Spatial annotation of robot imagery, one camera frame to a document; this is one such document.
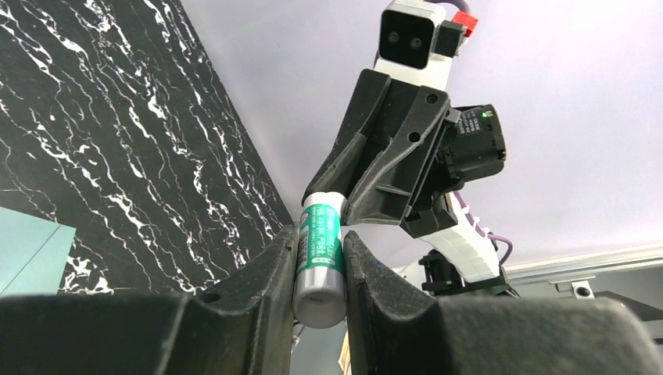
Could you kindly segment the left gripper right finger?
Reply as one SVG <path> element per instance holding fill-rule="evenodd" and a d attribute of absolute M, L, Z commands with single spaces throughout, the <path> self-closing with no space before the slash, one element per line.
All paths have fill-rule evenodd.
<path fill-rule="evenodd" d="M 355 374 L 659 374 L 643 324 L 606 300 L 433 298 L 343 242 Z"/>

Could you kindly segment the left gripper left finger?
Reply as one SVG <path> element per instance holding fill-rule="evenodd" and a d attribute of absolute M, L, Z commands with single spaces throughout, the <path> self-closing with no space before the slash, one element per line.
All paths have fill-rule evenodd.
<path fill-rule="evenodd" d="M 287 374 L 297 230 L 198 295 L 1 300 L 4 374 Z"/>

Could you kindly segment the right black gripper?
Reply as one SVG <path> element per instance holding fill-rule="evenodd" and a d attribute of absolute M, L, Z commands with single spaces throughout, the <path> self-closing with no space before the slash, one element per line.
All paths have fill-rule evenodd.
<path fill-rule="evenodd" d="M 506 154 L 492 105 L 454 108 L 445 91 L 365 69 L 331 151 L 302 200 L 317 192 L 348 195 L 362 155 L 364 171 L 348 198 L 343 224 L 399 225 L 423 238 L 459 224 L 451 193 L 501 172 Z"/>

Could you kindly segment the green white marker pen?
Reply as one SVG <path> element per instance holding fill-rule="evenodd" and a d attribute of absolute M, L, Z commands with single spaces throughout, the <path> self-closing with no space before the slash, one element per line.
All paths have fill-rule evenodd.
<path fill-rule="evenodd" d="M 338 192 L 309 195 L 299 218 L 294 317 L 305 327 L 327 329 L 346 317 L 346 285 Z"/>

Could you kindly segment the teal paper envelope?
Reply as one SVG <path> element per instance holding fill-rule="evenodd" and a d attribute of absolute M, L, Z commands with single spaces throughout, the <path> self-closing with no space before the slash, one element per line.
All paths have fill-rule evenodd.
<path fill-rule="evenodd" d="M 55 295 L 76 229 L 1 209 L 1 296 Z"/>

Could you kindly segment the aluminium frame rail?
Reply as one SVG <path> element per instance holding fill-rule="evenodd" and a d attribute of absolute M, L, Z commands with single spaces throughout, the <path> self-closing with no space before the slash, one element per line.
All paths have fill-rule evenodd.
<path fill-rule="evenodd" d="M 588 284 L 601 274 L 661 265 L 662 244 L 657 243 L 506 266 L 505 272 L 513 287 L 546 283 L 573 294 L 573 284 Z"/>

